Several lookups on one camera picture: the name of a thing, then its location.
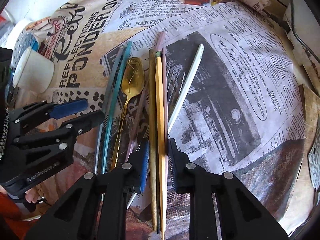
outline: spoon handle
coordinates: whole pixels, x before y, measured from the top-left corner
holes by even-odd
[[[111,161],[111,169],[110,169],[111,171],[117,166],[117,162],[118,162],[120,138],[121,138],[121,132],[122,132],[122,128],[123,128],[124,119],[125,119],[125,116],[127,115],[127,105],[128,105],[128,100],[124,104],[124,107],[123,107],[123,110],[121,113],[121,117],[120,117],[120,126],[118,129],[115,147],[113,148],[113,153],[112,153],[112,161]]]

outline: newspaper print tablecloth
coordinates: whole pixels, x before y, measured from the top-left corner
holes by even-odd
[[[238,1],[229,2],[232,0],[190,1],[185,0],[193,5],[180,0],[72,0],[61,6],[35,26],[41,30],[44,25],[52,25],[41,50],[55,63],[51,85],[39,98],[66,102],[85,97],[90,106],[84,113],[101,108],[119,45],[131,40],[131,56],[143,60],[147,73],[148,50],[155,46],[159,32],[165,31],[172,105],[183,73],[188,73],[196,48],[202,43],[205,49],[201,64],[170,136],[191,161],[206,170],[233,171],[279,220],[303,152],[304,119],[292,62],[274,25],[256,11]],[[120,93],[111,146],[125,99]],[[128,105],[119,162],[124,161],[138,103],[139,97]],[[145,132],[147,120],[146,101],[138,139]],[[62,121],[51,121],[52,127]],[[95,135],[93,130],[79,136],[75,163],[55,177],[55,196],[92,169]],[[168,181],[166,238],[186,238],[188,195],[176,195]],[[52,179],[44,186],[51,188],[51,183]],[[151,229],[149,204],[148,190],[132,204],[128,238],[159,238]]]

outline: orange cloth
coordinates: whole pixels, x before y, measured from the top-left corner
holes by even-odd
[[[36,220],[20,220],[21,212],[19,208],[7,195],[2,193],[0,193],[0,214],[3,215],[5,222],[20,240],[23,240],[29,228],[36,222]]]

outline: gold spoon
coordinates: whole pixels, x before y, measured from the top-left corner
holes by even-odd
[[[127,96],[127,101],[124,104],[120,127],[118,130],[115,147],[112,154],[111,170],[113,170],[118,162],[119,148],[120,148],[120,137],[123,128],[123,123],[125,116],[127,115],[127,106],[131,98],[139,95],[144,87],[144,71],[142,67],[142,61],[138,57],[129,58],[127,61],[127,66],[124,70],[124,75],[122,78],[121,89],[123,93]]]

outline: human hand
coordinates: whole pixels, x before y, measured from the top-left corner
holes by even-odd
[[[0,185],[0,193],[7,194],[7,191]]]
[[[29,203],[36,203],[39,198],[39,194],[36,187],[33,187],[26,191],[26,201]]]

